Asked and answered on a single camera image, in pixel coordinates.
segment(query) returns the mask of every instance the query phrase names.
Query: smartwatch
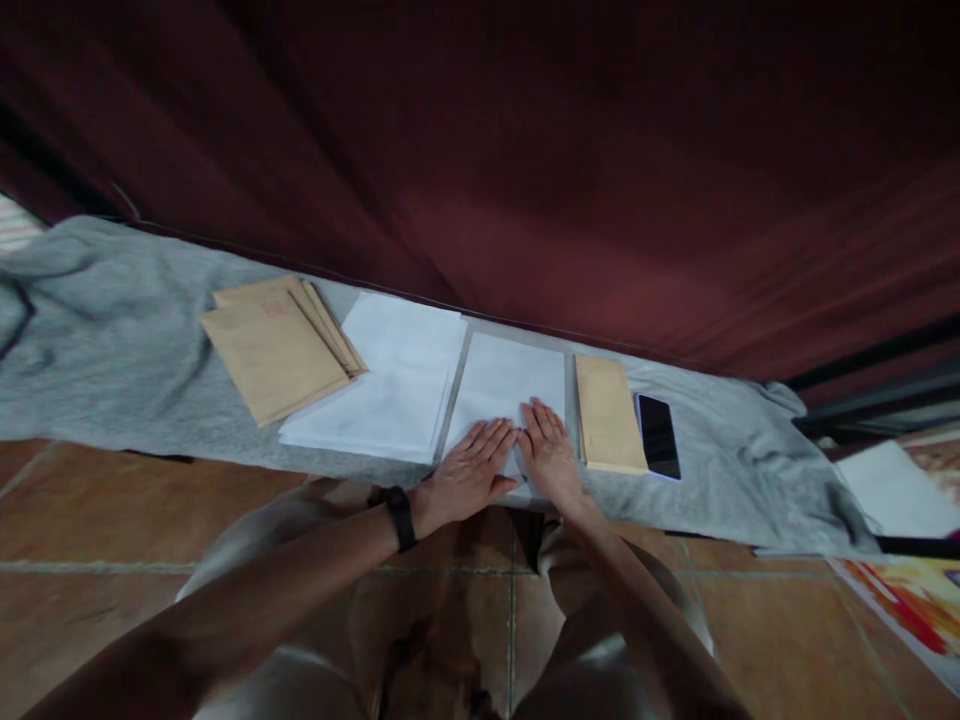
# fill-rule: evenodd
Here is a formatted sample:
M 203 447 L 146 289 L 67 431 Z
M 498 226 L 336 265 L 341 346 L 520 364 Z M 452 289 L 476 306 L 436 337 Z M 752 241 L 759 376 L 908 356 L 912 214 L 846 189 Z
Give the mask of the smartwatch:
M 399 485 L 387 488 L 383 493 L 383 501 L 390 511 L 390 519 L 397 530 L 397 539 L 400 541 L 400 552 L 405 553 L 417 544 L 417 536 L 413 531 L 413 516 L 410 514 L 410 498 Z

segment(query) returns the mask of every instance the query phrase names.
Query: maroon curtain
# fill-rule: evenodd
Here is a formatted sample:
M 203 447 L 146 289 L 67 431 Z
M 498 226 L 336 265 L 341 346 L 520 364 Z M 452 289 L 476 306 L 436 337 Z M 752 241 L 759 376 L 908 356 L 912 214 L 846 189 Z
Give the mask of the maroon curtain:
M 960 310 L 954 3 L 447 5 L 5 5 L 0 99 L 143 219 L 694 369 Z

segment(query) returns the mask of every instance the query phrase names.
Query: manila envelope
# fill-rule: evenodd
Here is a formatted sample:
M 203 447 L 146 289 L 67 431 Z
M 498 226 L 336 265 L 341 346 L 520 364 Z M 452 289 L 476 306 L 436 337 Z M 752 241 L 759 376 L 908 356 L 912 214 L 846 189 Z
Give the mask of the manila envelope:
M 591 470 L 645 475 L 643 440 L 623 365 L 575 356 L 580 400 L 580 455 Z
M 347 374 L 350 377 L 356 377 L 366 372 L 366 366 L 358 362 L 355 353 L 351 351 L 352 346 L 348 348 L 345 344 L 340 327 L 320 300 L 319 295 L 313 290 L 313 286 L 309 286 L 310 290 L 313 290 L 311 295 L 306 289 L 307 285 L 307 283 L 301 284 L 295 275 L 284 275 L 251 285 L 218 290 L 213 294 L 213 298 L 217 302 L 217 307 L 222 308 L 240 302 L 255 302 L 289 294 Z
M 257 427 L 350 382 L 289 294 L 213 310 L 200 323 Z

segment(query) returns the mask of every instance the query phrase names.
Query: forearm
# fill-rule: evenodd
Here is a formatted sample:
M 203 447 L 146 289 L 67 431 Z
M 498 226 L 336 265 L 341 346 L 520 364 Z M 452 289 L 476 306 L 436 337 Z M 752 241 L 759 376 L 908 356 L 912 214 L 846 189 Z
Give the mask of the forearm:
M 411 506 L 417 537 L 437 529 L 425 495 L 412 492 Z M 72 717 L 94 708 L 104 718 L 190 718 L 214 688 L 256 669 L 311 612 L 398 545 L 382 505 L 313 530 L 231 570 L 117 640 L 26 718 Z M 119 686 L 138 691 L 117 693 Z M 109 702 L 102 702 L 104 693 Z
M 571 504 L 564 519 L 596 573 L 659 713 L 710 709 L 717 716 L 727 711 L 748 717 L 720 666 L 593 501 L 584 496 Z

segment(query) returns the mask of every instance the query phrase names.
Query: finger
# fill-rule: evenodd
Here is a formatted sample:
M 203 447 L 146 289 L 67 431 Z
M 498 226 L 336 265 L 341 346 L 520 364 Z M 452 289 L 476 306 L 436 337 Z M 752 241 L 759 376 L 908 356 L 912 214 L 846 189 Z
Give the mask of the finger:
M 540 402 L 540 398 L 533 399 L 533 414 L 540 423 L 540 430 L 547 440 L 554 440 L 557 437 L 553 429 L 553 423 L 550 422 L 549 408 Z
M 490 439 L 487 440 L 486 445 L 480 448 L 480 451 L 477 453 L 477 457 L 482 460 L 489 460 L 493 457 L 493 454 L 497 452 L 501 443 L 506 439 L 508 435 L 513 433 L 513 423 L 509 420 L 504 420 L 500 427 L 497 428 L 497 431 L 490 436 Z
M 511 480 L 510 478 L 503 477 L 503 475 L 497 475 L 493 480 L 493 485 L 490 486 L 489 499 L 494 500 L 501 495 L 506 495 L 508 492 L 513 492 L 521 485 L 523 485 L 522 482 Z
M 458 450 L 466 450 L 468 447 L 473 445 L 473 441 L 477 439 L 477 435 L 480 434 L 480 431 L 483 430 L 483 426 L 487 424 L 486 420 L 481 420 L 480 422 L 474 423 L 473 427 L 467 431 L 467 436 L 458 442 L 453 450 L 450 452 L 457 452 Z
M 553 429 L 556 431 L 557 437 L 565 440 L 567 438 L 567 428 L 564 427 L 563 420 L 553 411 L 553 408 L 547 408 L 547 410 L 550 411 L 550 420 L 553 421 Z
M 540 423 L 537 422 L 537 416 L 533 414 L 533 408 L 523 403 L 520 406 L 520 412 L 523 413 L 523 422 L 527 426 L 527 432 L 530 433 L 527 439 L 539 443 L 543 440 L 543 433 L 540 431 Z
M 500 441 L 500 444 L 493 449 L 493 452 L 490 454 L 490 463 L 493 465 L 494 469 L 499 471 L 503 467 L 504 460 L 507 459 L 507 455 L 510 453 L 510 448 L 512 448 L 517 442 L 517 434 L 519 431 L 511 430 L 507 433 L 503 439 Z
M 523 464 L 529 470 L 530 466 L 533 465 L 533 443 L 530 442 L 530 436 L 523 430 L 518 431 L 517 445 L 520 446 L 520 454 L 523 455 Z
M 470 452 L 474 455 L 479 453 L 483 446 L 486 445 L 490 438 L 493 437 L 494 433 L 500 429 L 500 425 L 503 423 L 501 418 L 495 418 L 487 423 L 487 427 L 483 429 L 483 432 L 477 436 L 476 440 L 473 441 L 473 445 L 470 446 Z

